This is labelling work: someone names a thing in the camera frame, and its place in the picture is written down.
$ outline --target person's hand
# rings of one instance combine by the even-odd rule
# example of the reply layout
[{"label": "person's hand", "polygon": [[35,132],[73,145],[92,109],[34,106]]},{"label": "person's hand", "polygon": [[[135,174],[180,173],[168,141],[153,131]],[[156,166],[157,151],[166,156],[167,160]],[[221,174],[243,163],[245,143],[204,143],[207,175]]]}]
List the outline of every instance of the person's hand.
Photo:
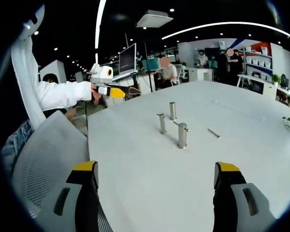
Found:
[{"label": "person's hand", "polygon": [[72,108],[68,112],[65,113],[66,117],[75,117],[76,116],[76,108]]},{"label": "person's hand", "polygon": [[97,93],[95,89],[91,89],[91,92],[92,92],[92,95],[94,98],[93,103],[95,105],[97,105],[99,103],[99,99],[102,97],[102,95],[100,93]]},{"label": "person's hand", "polygon": [[96,85],[94,83],[91,83],[91,92],[93,89],[96,89],[96,88],[97,88]]}]

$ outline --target metal cylinder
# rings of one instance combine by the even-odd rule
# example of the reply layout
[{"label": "metal cylinder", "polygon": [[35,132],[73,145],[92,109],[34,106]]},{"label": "metal cylinder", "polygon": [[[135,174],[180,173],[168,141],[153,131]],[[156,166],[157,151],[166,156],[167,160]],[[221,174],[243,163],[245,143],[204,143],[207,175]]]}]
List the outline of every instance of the metal cylinder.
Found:
[{"label": "metal cylinder", "polygon": [[161,134],[165,134],[166,133],[166,129],[165,129],[165,116],[164,114],[157,114],[159,116],[160,119],[160,133]]},{"label": "metal cylinder", "polygon": [[175,121],[177,119],[175,102],[170,102],[170,114],[171,114],[170,120]]},{"label": "metal cylinder", "polygon": [[185,148],[187,146],[187,132],[189,129],[187,128],[186,123],[179,123],[178,124],[178,148]]}]

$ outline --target ceiling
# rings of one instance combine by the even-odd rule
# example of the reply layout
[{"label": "ceiling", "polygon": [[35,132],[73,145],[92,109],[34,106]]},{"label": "ceiling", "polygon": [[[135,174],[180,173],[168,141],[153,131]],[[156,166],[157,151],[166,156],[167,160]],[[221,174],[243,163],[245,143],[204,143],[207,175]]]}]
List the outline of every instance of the ceiling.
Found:
[{"label": "ceiling", "polygon": [[[290,51],[290,38],[286,35],[256,26],[213,26],[161,39],[183,29],[228,21],[261,23],[290,33],[290,5],[286,7],[288,1],[285,0],[285,4],[272,1],[276,5],[275,10],[262,0],[106,0],[98,49],[95,49],[95,27],[100,1],[73,0],[64,4],[50,1],[45,3],[45,16],[38,29],[39,34],[32,36],[33,53],[41,68],[55,59],[62,61],[67,76],[70,76],[80,71],[80,66],[90,69],[95,62],[95,53],[99,54],[99,63],[109,62],[111,56],[127,46],[125,34],[129,45],[137,43],[141,53],[144,53],[144,43],[149,53],[159,52],[164,50],[164,46],[176,46],[176,41],[194,41],[195,36],[198,36],[198,40],[244,38],[276,44],[280,41]],[[174,20],[156,29],[136,28],[136,23],[147,10],[167,12]]]}]

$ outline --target white jacket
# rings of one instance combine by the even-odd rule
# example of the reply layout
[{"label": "white jacket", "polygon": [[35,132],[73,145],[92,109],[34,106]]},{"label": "white jacket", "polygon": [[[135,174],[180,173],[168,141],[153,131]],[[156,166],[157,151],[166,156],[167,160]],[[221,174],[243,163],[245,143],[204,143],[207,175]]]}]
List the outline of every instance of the white jacket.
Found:
[{"label": "white jacket", "polygon": [[17,40],[12,46],[11,56],[23,103],[35,130],[46,119],[43,111],[74,106],[79,100],[91,100],[90,82],[39,82],[31,37]]}]

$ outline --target curved light strip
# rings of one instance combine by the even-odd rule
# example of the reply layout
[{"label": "curved light strip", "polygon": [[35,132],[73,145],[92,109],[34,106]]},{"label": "curved light strip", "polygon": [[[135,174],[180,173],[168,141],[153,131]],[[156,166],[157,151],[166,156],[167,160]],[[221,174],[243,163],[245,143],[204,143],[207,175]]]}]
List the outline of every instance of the curved light strip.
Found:
[{"label": "curved light strip", "polygon": [[106,3],[106,0],[100,0],[99,8],[98,8],[97,22],[96,22],[96,39],[95,39],[96,49],[98,49],[98,46],[99,46],[100,25],[101,25],[105,3]]},{"label": "curved light strip", "polygon": [[183,32],[186,32],[186,31],[189,31],[189,30],[195,30],[195,29],[199,29],[199,28],[206,28],[206,27],[210,27],[210,26],[218,26],[218,25],[227,25],[227,24],[243,24],[243,25],[253,25],[253,26],[258,26],[258,27],[264,27],[264,28],[268,28],[268,29],[272,29],[272,30],[275,30],[275,31],[278,31],[280,33],[283,33],[287,36],[290,37],[290,34],[289,33],[286,33],[285,31],[281,30],[281,29],[278,29],[278,28],[274,28],[274,27],[271,27],[271,26],[268,26],[268,25],[264,25],[264,24],[260,24],[260,23],[248,23],[248,22],[221,22],[221,23],[210,23],[210,24],[205,24],[205,25],[201,25],[201,26],[197,26],[197,27],[193,27],[193,28],[188,28],[188,29],[185,29],[185,30],[181,30],[181,31],[178,31],[178,32],[175,32],[171,35],[167,35],[165,37],[163,37],[162,39],[165,40],[167,38],[170,38],[174,35],[178,35],[180,33],[183,33]]}]

